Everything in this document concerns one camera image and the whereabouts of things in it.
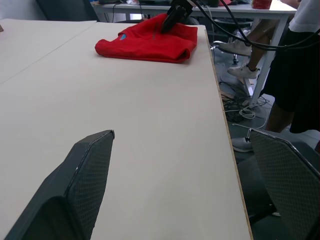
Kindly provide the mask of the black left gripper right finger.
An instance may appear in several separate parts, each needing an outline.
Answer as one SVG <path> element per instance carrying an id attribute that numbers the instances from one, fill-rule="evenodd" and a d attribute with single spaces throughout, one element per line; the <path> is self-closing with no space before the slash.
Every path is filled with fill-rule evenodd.
<path id="1" fill-rule="evenodd" d="M 320 238 L 320 155 L 292 136 L 251 129 L 264 186 L 291 239 Z"/>

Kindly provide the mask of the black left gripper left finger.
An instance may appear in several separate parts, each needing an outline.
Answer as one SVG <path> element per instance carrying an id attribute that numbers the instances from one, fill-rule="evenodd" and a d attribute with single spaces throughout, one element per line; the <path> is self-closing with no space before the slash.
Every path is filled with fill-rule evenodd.
<path id="1" fill-rule="evenodd" d="M 89 240 L 106 190 L 115 132 L 76 142 L 41 183 L 7 240 Z"/>

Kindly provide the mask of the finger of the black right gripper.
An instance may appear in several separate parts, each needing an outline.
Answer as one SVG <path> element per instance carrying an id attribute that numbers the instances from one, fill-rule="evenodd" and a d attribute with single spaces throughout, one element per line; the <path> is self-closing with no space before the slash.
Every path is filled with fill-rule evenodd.
<path id="1" fill-rule="evenodd" d="M 191 11 L 189 9 L 183 8 L 180 18 L 180 23 L 192 23 L 192 18 L 190 17 Z"/>
<path id="2" fill-rule="evenodd" d="M 185 16 L 185 9 L 182 6 L 172 6 L 168 12 L 167 17 L 165 18 L 162 27 L 161 33 L 167 33 L 172 27 L 178 23 Z"/>

